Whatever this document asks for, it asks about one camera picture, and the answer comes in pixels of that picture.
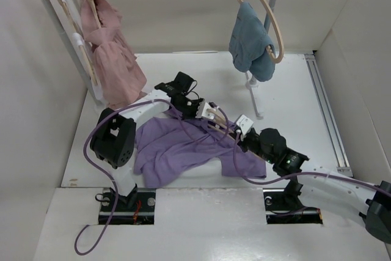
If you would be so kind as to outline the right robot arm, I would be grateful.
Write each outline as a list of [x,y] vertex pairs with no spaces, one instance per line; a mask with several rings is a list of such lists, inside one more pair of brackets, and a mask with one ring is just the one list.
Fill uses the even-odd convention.
[[289,147],[280,133],[266,128],[261,133],[250,129],[247,134],[232,134],[235,149],[251,152],[272,165],[277,174],[271,185],[282,180],[288,183],[282,200],[289,208],[319,208],[358,223],[374,238],[390,243],[390,183],[362,182],[322,166],[306,166],[309,158]]

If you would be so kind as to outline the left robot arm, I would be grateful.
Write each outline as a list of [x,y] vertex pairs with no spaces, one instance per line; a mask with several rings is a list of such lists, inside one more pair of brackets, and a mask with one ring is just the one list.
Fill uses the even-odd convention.
[[136,131],[154,116],[170,108],[175,108],[182,119],[194,118],[203,99],[191,100],[187,95],[196,85],[196,80],[178,72],[173,81],[159,83],[125,110],[116,113],[106,108],[102,111],[98,129],[90,141],[90,149],[99,160],[110,165],[108,174],[116,182],[111,194],[121,209],[129,210],[136,204],[137,185],[128,163],[134,152]]

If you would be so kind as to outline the purple t shirt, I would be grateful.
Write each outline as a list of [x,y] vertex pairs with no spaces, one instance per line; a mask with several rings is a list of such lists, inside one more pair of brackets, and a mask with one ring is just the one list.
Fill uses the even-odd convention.
[[216,158],[224,177],[265,178],[265,161],[234,143],[206,121],[154,117],[136,131],[133,172],[143,176],[146,187],[161,188]]

